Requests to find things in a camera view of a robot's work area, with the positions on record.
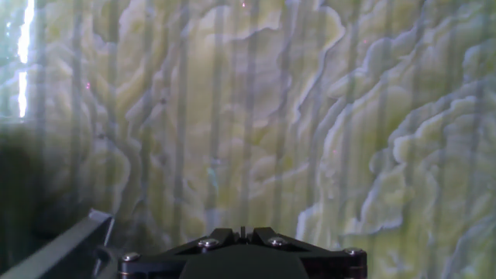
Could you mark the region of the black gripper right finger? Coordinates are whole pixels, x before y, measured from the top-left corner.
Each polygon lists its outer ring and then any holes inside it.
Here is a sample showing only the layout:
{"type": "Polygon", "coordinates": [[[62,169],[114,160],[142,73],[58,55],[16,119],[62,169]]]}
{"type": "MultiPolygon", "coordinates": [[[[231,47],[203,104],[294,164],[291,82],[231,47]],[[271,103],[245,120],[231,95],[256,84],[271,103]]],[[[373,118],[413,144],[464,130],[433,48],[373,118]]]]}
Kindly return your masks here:
{"type": "Polygon", "coordinates": [[[367,279],[367,253],[360,248],[326,250],[277,233],[270,227],[244,229],[243,242],[256,250],[249,259],[264,275],[367,279]]]}

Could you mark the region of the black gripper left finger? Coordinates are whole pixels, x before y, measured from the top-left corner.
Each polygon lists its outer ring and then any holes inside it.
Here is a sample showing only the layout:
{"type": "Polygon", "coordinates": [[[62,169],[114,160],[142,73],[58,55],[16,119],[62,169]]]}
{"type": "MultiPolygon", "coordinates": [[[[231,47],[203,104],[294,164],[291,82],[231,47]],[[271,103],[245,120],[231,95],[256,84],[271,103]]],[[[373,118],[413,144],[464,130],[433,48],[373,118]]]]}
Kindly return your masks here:
{"type": "Polygon", "coordinates": [[[213,251],[240,244],[243,229],[214,229],[209,235],[172,248],[157,255],[126,252],[118,261],[118,278],[179,278],[186,263],[213,251]]]}

